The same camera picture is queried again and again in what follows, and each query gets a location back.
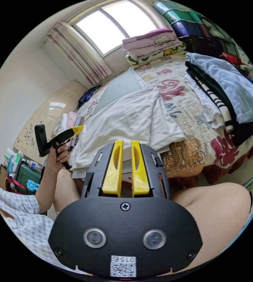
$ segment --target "hand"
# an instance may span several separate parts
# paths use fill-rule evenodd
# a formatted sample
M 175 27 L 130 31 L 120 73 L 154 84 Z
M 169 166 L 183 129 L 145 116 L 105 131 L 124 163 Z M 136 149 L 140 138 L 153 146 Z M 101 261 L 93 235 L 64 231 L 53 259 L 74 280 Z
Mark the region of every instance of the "hand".
M 60 153 L 58 157 L 56 155 L 56 150 L 51 147 L 47 156 L 45 169 L 58 174 L 58 172 L 63 168 L 63 162 L 69 161 L 70 155 L 65 144 L 58 148 L 57 152 Z

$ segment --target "curtain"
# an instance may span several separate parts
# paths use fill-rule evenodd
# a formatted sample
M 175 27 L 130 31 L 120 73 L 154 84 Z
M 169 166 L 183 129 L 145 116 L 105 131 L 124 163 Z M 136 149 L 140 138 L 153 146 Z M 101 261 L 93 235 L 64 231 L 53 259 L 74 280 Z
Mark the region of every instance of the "curtain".
M 112 74 L 97 51 L 69 24 L 57 23 L 46 37 L 78 68 L 91 86 Z

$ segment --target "thigh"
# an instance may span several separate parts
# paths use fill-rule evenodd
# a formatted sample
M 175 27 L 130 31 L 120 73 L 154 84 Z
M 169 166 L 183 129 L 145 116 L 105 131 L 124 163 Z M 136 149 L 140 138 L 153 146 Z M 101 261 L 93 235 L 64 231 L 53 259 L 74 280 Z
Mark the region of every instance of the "thigh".
M 80 192 L 77 188 L 76 182 L 72 178 L 72 174 L 62 169 L 58 173 L 55 197 L 54 197 L 54 208 L 56 212 L 62 211 L 69 204 L 80 199 Z
M 194 217 L 203 246 L 185 271 L 215 258 L 240 233 L 248 219 L 251 199 L 241 185 L 224 183 L 183 189 L 172 200 Z

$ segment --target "bed headboard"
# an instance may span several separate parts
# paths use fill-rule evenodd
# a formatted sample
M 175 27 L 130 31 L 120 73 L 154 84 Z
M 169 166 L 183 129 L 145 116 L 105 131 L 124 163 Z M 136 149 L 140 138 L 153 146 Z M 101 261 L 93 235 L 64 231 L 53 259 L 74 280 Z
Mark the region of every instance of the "bed headboard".
M 40 123 L 45 125 L 46 137 L 49 140 L 62 114 L 74 111 L 79 98 L 86 90 L 83 85 L 73 80 L 51 95 L 25 123 L 14 142 L 14 148 L 43 165 L 45 158 L 39 157 L 34 132 L 35 125 Z

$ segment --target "window frame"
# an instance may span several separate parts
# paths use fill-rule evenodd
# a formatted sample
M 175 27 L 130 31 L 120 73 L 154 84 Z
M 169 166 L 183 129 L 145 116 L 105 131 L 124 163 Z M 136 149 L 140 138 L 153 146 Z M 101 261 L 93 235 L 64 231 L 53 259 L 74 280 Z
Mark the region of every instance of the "window frame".
M 93 14 L 96 11 L 101 12 L 103 15 L 105 15 L 119 30 L 120 32 L 126 37 L 129 38 L 130 36 L 128 35 L 128 33 L 125 31 L 125 29 L 106 11 L 103 10 L 104 7 L 111 5 L 111 4 L 115 4 L 115 3 L 120 3 L 120 2 L 131 2 L 132 4 L 134 4 L 138 9 L 140 9 L 150 20 L 151 22 L 154 24 L 154 26 L 156 28 L 159 28 L 159 25 L 156 23 L 156 21 L 153 19 L 153 17 L 151 17 L 149 15 L 149 13 L 147 13 L 140 5 L 138 5 L 137 3 L 135 3 L 132 0 L 111 0 L 111 1 L 105 1 L 103 3 L 101 3 L 99 6 L 93 8 L 93 9 L 89 9 L 86 12 L 80 13 L 79 15 L 77 15 L 76 17 L 74 17 L 71 21 L 70 21 L 70 25 L 98 52 L 98 54 L 104 58 L 106 56 L 108 56 L 109 54 L 113 53 L 114 51 L 122 48 L 122 44 L 118 45 L 117 47 L 111 49 L 110 51 L 108 51 L 107 53 L 103 53 L 98 46 L 94 43 L 94 41 L 81 29 L 77 26 L 77 23 L 80 22 L 81 20 L 83 20 L 84 18 L 86 18 L 87 16 Z

